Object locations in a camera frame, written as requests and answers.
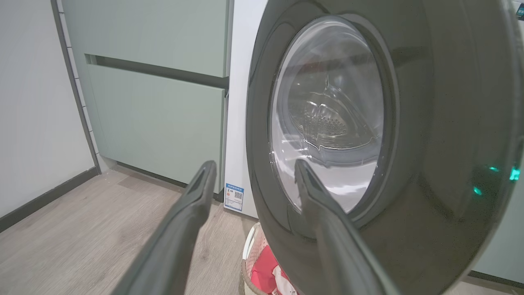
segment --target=transparent door glass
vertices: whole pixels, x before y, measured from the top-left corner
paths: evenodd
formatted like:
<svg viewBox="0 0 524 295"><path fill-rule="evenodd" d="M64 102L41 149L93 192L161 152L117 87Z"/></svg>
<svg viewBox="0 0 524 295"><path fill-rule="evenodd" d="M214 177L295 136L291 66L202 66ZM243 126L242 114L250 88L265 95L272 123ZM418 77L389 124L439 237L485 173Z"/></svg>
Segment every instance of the transparent door glass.
<svg viewBox="0 0 524 295"><path fill-rule="evenodd" d="M271 103L274 170L298 211L296 159L313 167L349 212L377 165L384 102L375 58L360 32L327 16L297 34L280 67Z"/></svg>

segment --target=cabinet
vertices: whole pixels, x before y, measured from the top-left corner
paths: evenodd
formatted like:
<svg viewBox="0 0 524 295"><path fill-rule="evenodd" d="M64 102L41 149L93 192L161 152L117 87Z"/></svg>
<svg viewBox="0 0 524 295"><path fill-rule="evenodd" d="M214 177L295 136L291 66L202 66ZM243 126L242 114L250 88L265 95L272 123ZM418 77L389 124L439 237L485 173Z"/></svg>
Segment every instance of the cabinet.
<svg viewBox="0 0 524 295"><path fill-rule="evenodd" d="M225 78L232 0L62 4L66 39L100 155L183 183L204 161L214 160L218 193L223 188L225 89L92 60L158 66L199 75L202 81Z"/></svg>
<svg viewBox="0 0 524 295"><path fill-rule="evenodd" d="M62 2L80 54L228 76L228 0Z"/></svg>

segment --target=white appliance side panel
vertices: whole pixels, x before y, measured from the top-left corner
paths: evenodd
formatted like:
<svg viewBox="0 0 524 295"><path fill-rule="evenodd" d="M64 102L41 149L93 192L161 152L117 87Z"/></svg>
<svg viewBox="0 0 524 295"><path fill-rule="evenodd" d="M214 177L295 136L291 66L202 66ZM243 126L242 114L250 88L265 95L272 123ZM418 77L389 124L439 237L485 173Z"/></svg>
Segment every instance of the white appliance side panel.
<svg viewBox="0 0 524 295"><path fill-rule="evenodd" d="M247 83L253 47L266 0L235 0L231 41L230 92L227 107L224 207L258 217L249 181L246 155ZM227 184L243 188L240 206L228 206L234 194L227 195Z"/></svg>

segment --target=front-load washing machine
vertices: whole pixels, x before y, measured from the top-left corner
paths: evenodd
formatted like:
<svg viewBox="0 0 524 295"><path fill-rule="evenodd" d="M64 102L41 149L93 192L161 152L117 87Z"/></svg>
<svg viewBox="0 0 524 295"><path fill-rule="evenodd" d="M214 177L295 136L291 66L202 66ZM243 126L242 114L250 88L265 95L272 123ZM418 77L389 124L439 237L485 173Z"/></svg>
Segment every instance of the front-load washing machine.
<svg viewBox="0 0 524 295"><path fill-rule="evenodd" d="M301 293L325 293L302 159L403 293L443 292L490 237L519 171L511 3L234 5L224 206L260 219Z"/></svg>

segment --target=baseboard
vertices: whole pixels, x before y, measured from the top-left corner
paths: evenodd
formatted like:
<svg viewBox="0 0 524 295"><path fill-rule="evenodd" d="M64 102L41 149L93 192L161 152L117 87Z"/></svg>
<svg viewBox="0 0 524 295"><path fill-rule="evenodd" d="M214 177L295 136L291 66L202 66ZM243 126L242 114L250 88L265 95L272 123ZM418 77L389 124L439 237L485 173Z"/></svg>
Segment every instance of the baseboard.
<svg viewBox="0 0 524 295"><path fill-rule="evenodd" d="M179 182L179 181L176 181L174 179L171 179L171 178L168 178L168 177L165 177L165 176L162 176L162 175L158 175L156 173L149 172L147 170L140 169L138 167L134 167L134 166L131 166L131 165L126 164L126 163L122 163L122 162L118 162L117 161L117 164L122 166L122 167L126 167L128 169L134 170L136 172L140 172L140 173L145 174L147 176L151 176L153 178L156 178L156 179L159 179L159 180L162 180L162 181L174 184L176 186L180 186L180 187L185 188L188 185L187 183ZM220 203L223 203L224 202L224 189L222 189L218 194L213 193L213 199L219 201Z"/></svg>
<svg viewBox="0 0 524 295"><path fill-rule="evenodd" d="M519 288L519 289L524 289L524 283L515 282L515 281L512 281L512 280L507 280L507 279L503 279L503 278L500 278L500 277L495 277L495 276L488 275L488 274L485 274L485 273L482 273L482 272L478 272L478 271L474 271L474 270L472 270L468 274L468 276L473 277L473 278L477 278L477 279L482 279L482 280L486 280L486 281L491 281L491 282L507 285L507 286L511 286L511 287L515 287L515 288Z"/></svg>
<svg viewBox="0 0 524 295"><path fill-rule="evenodd" d="M97 175L98 168L93 167L0 217L0 233Z"/></svg>

